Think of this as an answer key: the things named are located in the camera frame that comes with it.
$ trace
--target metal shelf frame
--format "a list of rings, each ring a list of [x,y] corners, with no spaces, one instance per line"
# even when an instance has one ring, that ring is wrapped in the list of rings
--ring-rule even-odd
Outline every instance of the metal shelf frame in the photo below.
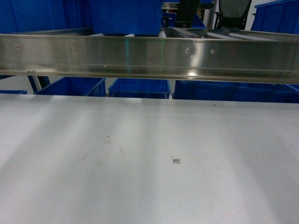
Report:
[[[299,35],[164,29],[167,38],[91,28],[0,35],[0,75],[299,84]]]

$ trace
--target qr code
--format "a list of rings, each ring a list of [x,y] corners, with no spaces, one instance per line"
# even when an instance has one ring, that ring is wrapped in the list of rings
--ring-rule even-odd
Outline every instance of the qr code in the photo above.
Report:
[[[175,163],[175,164],[181,164],[182,161],[181,161],[181,158],[179,156],[172,156],[172,162]]]

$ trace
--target chair backrest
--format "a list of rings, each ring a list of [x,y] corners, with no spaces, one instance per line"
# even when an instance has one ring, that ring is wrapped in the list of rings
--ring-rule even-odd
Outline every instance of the chair backrest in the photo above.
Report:
[[[223,17],[241,18],[248,14],[252,0],[219,0],[219,11]]]
[[[178,5],[176,27],[190,28],[200,0],[180,0]]]

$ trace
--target metal rack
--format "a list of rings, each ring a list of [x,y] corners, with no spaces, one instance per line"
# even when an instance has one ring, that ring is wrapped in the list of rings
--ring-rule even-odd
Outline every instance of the metal rack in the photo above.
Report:
[[[166,28],[167,38],[91,28],[0,35],[0,74],[299,84],[299,36]]]

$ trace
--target metal beam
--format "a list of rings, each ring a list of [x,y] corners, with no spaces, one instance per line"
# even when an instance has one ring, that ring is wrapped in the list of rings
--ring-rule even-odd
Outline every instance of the metal beam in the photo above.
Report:
[[[163,6],[162,6],[162,9],[166,9],[166,10],[171,10],[171,9],[178,10],[178,5],[179,5],[179,3],[177,3],[177,2],[164,2]]]
[[[299,84],[298,38],[0,35],[0,74]]]
[[[59,29],[59,30],[43,30],[31,31],[23,33],[15,33],[17,35],[70,35],[70,36],[88,36],[93,35],[93,28],[78,28],[78,29]]]

